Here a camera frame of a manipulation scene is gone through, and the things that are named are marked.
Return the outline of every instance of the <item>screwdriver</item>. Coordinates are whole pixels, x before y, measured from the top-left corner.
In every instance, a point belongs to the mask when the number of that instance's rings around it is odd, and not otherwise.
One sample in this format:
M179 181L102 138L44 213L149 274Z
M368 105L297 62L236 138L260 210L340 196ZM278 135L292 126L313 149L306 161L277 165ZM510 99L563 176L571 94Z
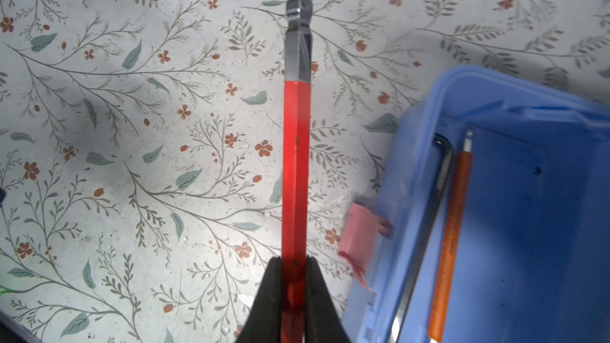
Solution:
M284 166L282 174L282 343L301 343L304 333L309 118L311 106L310 0L286 2Z

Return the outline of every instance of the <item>pencil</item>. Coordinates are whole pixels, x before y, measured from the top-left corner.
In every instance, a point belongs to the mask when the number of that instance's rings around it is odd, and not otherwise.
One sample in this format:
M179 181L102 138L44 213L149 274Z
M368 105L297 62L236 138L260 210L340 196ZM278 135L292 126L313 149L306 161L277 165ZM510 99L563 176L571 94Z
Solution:
M449 305L451 293L451 281L453 279L453 268L458 254L459 232L462 226L462 216L464 215L466 192L472 163L472 134L472 130L466 131L464 147L457 155L456 172L453 177L453 187L451 189L445 229L443 231L443 244L436 269L434 295L432 296L432 307L428 320L428 336L439 343L443 339L447 306Z

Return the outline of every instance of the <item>blue plastic bin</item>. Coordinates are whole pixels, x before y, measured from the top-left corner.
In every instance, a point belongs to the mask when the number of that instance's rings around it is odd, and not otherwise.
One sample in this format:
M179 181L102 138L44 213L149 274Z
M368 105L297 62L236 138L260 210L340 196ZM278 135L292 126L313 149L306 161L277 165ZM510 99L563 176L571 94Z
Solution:
M444 73L400 118L373 209L377 237L343 315L353 343L385 343L440 151L473 161L443 343L610 342L610 109L479 67ZM438 212L401 343L427 342L445 221Z

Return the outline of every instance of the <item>floral pattern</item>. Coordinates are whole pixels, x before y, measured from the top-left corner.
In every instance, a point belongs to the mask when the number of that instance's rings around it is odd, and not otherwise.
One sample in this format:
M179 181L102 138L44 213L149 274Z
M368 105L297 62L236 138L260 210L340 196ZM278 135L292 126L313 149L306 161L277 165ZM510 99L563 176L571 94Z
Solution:
M348 201L378 192L395 120L444 70L610 103L610 0L312 2L307 243L339 314ZM285 3L0 0L15 322L49 343L238 337L281 249Z

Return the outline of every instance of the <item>red handle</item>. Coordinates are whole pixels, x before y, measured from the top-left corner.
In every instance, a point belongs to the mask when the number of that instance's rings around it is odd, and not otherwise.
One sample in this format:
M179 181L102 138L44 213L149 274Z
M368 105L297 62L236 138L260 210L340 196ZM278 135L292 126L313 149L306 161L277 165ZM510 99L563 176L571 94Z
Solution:
M282 178L282 343L301 343L304 332L305 259L309 178L311 84L284 83Z

